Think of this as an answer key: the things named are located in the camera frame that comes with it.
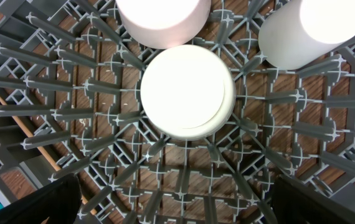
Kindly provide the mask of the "wooden chopstick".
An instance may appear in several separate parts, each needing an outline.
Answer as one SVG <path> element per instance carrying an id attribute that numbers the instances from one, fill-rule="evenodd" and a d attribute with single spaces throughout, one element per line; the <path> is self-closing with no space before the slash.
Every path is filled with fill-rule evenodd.
<path id="1" fill-rule="evenodd" d="M 7 105 L 6 101 L 0 96 L 0 104 Z M 18 116 L 12 116 L 13 120 L 17 123 L 17 125 L 22 129 L 24 134 L 28 137 L 34 137 L 34 134 L 29 130 L 29 128 L 24 124 L 24 122 Z M 52 158 L 52 156 L 46 151 L 43 146 L 38 146 L 37 149 L 39 152 L 45 157 L 47 162 L 58 172 L 62 170 L 62 168 L 57 165 L 56 161 Z"/>

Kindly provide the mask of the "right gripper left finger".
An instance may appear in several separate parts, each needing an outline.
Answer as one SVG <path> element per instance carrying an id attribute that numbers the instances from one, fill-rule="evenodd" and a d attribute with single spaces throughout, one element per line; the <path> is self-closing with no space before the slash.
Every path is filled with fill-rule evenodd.
<path id="1" fill-rule="evenodd" d="M 0 224 L 74 223 L 81 205 L 79 179 L 67 174 L 0 209 Z"/>

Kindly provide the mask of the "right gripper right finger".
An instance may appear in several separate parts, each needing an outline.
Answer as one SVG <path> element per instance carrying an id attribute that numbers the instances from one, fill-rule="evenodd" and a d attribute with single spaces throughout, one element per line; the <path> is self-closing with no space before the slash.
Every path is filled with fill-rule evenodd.
<path id="1" fill-rule="evenodd" d="M 277 177 L 272 208 L 278 224 L 355 224 L 355 212 L 285 175 Z"/>

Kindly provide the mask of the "pale green bowl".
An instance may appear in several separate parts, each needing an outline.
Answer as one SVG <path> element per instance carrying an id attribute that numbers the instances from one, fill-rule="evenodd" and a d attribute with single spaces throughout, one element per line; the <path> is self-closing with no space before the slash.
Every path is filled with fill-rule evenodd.
<path id="1" fill-rule="evenodd" d="M 151 123 L 183 140 L 204 138 L 223 127 L 235 97 L 227 65 L 196 45 L 162 51 L 149 63 L 140 86 L 141 103 Z"/>

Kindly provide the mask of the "pink plastic bowl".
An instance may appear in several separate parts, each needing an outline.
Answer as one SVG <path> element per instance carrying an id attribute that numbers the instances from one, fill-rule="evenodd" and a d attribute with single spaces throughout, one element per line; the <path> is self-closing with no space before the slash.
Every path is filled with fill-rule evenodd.
<path id="1" fill-rule="evenodd" d="M 194 38 L 211 10 L 211 0 L 116 0 L 116 5 L 129 35 L 154 49 L 168 49 Z"/>

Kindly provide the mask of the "white plastic cup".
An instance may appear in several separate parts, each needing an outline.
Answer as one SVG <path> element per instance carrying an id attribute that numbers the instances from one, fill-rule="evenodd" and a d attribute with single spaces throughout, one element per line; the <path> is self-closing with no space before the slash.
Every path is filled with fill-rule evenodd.
<path id="1" fill-rule="evenodd" d="M 274 67 L 296 70 L 355 36 L 355 0 L 292 0 L 269 16 L 258 45 Z"/>

